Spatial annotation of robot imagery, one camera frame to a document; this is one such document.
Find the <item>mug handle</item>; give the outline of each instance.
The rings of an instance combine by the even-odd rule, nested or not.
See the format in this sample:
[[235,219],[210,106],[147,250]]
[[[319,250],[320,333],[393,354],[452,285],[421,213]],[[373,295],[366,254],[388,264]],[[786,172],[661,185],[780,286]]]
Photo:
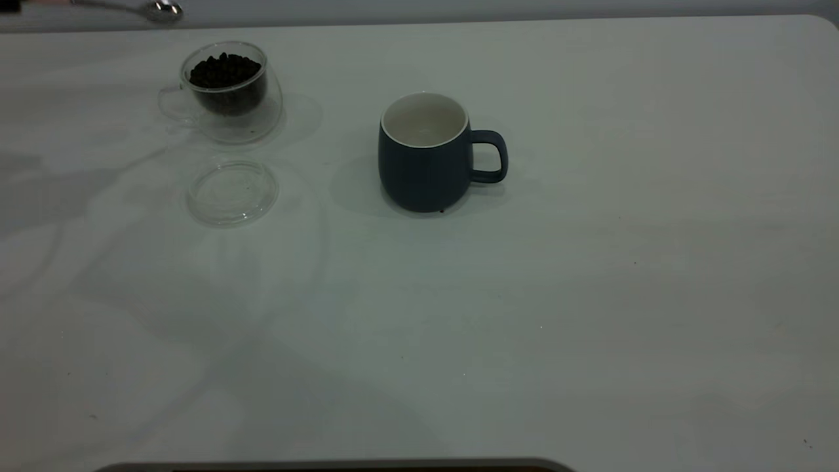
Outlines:
[[174,121],[194,126],[195,120],[190,115],[188,91],[181,86],[166,87],[158,92],[160,112]]
[[501,137],[501,134],[486,129],[472,131],[472,143],[492,144],[495,146],[495,149],[498,149],[498,155],[501,156],[501,169],[472,169],[472,181],[494,184],[504,180],[504,177],[507,175],[507,144],[504,143],[504,138]]

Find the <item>glass cup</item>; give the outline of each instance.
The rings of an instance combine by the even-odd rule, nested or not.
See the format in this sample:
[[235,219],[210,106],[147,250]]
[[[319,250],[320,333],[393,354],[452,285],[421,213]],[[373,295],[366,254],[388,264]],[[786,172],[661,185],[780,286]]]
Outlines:
[[[230,87],[205,88],[190,82],[204,60],[221,54],[240,55],[259,64],[258,72]],[[224,144],[245,144],[270,133],[283,111],[283,93],[268,57],[257,46],[240,41],[207,45],[192,53],[180,67],[180,85],[158,94],[160,111],[175,121],[194,126]]]

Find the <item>metal spoon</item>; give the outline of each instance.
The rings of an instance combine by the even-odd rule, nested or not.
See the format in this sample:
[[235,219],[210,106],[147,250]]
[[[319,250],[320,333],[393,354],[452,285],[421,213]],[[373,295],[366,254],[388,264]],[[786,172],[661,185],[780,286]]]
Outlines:
[[184,9],[175,0],[148,0],[139,8],[131,8],[119,3],[100,2],[99,0],[70,0],[77,7],[102,8],[130,12],[157,24],[172,24],[184,17]]

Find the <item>dark blue mug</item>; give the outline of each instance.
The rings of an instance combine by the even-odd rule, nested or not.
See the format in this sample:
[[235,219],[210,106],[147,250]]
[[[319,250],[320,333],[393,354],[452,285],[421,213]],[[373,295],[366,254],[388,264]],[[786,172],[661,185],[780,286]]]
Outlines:
[[[472,145],[492,144],[498,170],[473,169]],[[439,212],[463,197],[471,182],[497,183],[507,175],[507,145],[495,131],[472,131],[466,109],[436,93],[400,98],[382,114],[378,175],[384,190],[413,212]]]

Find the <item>mug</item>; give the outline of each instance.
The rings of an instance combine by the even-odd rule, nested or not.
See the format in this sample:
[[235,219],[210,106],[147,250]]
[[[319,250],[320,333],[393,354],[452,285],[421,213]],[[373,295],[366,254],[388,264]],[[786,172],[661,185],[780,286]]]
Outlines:
[[[222,54],[246,57],[258,71],[229,87],[199,87],[190,81],[196,66]],[[180,67],[180,85],[158,94],[160,111],[173,120],[197,127],[208,138],[225,144],[244,144],[270,133],[283,110],[283,93],[268,57],[257,46],[226,41],[204,46]]]
[[[472,168],[475,143],[498,149],[499,170]],[[466,109],[455,100],[437,93],[412,93],[382,114],[378,175],[401,207],[439,212],[460,200],[470,182],[502,181],[507,175],[507,145],[495,131],[472,131]]]

